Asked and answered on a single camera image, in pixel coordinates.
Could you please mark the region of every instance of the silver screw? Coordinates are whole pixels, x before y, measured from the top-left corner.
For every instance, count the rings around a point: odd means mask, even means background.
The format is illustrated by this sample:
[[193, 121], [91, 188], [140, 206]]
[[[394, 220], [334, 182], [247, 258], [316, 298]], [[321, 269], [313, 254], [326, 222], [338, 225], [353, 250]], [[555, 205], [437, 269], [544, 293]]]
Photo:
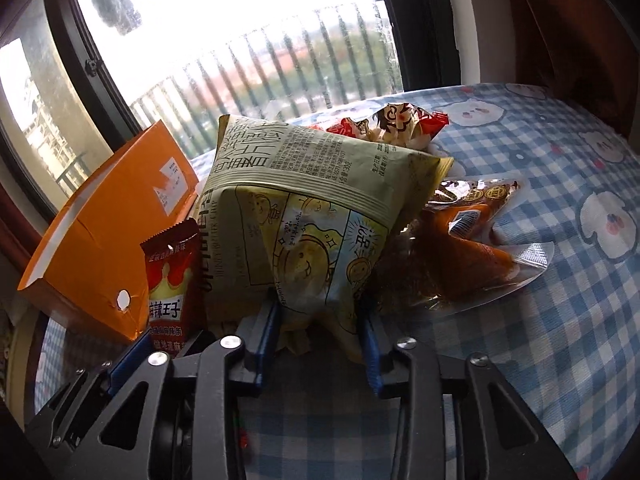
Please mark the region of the silver screw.
[[401, 348], [402, 350], [411, 350], [412, 348], [415, 348], [416, 342], [417, 341], [413, 337], [401, 337], [398, 339], [396, 345], [398, 345], [398, 348]]
[[146, 360], [152, 366], [160, 366], [169, 360], [169, 356], [165, 352], [153, 352]]
[[489, 364], [489, 358], [484, 354], [471, 354], [471, 358], [469, 360], [473, 366], [484, 367]]
[[220, 346], [222, 348], [238, 348], [242, 344], [242, 339], [240, 339], [237, 335], [225, 335], [220, 340]]

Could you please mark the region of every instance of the gold round logo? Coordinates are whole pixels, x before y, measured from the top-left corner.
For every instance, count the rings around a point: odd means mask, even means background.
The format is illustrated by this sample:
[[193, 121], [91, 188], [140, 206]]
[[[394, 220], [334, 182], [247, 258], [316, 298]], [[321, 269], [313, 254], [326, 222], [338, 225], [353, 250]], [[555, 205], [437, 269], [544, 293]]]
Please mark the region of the gold round logo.
[[504, 186], [493, 186], [484, 192], [484, 196], [487, 198], [500, 199], [507, 196], [507, 190]]
[[464, 200], [465, 202], [473, 202], [473, 200], [478, 200], [479, 198], [482, 198], [482, 190], [472, 189], [465, 195], [462, 200]]

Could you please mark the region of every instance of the yellow snack bag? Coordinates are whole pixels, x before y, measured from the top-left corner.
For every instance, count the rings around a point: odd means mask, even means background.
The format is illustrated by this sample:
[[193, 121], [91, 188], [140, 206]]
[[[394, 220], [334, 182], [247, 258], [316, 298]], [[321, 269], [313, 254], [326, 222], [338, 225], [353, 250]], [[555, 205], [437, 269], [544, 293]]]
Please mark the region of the yellow snack bag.
[[285, 329], [317, 319], [359, 359], [354, 294], [452, 159], [246, 117], [219, 131], [196, 214], [209, 323], [254, 314], [275, 286]]

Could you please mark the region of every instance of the blue checkered tablecloth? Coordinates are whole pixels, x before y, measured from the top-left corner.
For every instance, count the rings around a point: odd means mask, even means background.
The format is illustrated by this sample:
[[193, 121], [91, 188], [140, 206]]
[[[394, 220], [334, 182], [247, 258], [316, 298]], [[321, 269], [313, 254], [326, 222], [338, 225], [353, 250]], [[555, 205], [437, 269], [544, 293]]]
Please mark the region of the blue checkered tablecloth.
[[[444, 319], [413, 312], [402, 320], [404, 331], [441, 354], [488, 354], [582, 478], [598, 480], [640, 420], [637, 157], [601, 121], [539, 88], [481, 84], [408, 92], [350, 105], [348, 114], [366, 116], [386, 102], [449, 113], [452, 124], [430, 148], [455, 157], [456, 174], [524, 174], [532, 188], [527, 200], [501, 216], [496, 230], [509, 244], [556, 244], [548, 271], [523, 290]], [[200, 176], [212, 159], [209, 153], [193, 161]], [[248, 478], [389, 478], [397, 403], [375, 399], [364, 369], [321, 330], [310, 332], [311, 353], [281, 352], [265, 393], [241, 399]], [[76, 368], [119, 351], [51, 321], [36, 409]], [[451, 439], [447, 447], [451, 459]]]

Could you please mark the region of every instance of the white circle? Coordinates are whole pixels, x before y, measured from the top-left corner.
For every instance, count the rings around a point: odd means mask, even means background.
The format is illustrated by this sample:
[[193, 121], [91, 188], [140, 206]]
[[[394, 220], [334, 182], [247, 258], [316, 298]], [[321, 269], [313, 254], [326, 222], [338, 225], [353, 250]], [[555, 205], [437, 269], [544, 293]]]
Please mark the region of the white circle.
[[169, 356], [165, 352], [153, 352], [146, 360], [150, 365], [160, 366], [169, 360]]
[[131, 303], [131, 296], [126, 290], [122, 289], [118, 293], [118, 298], [116, 299], [116, 303], [118, 304], [118, 308], [124, 312], [129, 308], [129, 304]]
[[238, 348], [242, 344], [242, 339], [237, 335], [225, 335], [220, 340], [220, 346], [222, 348]]

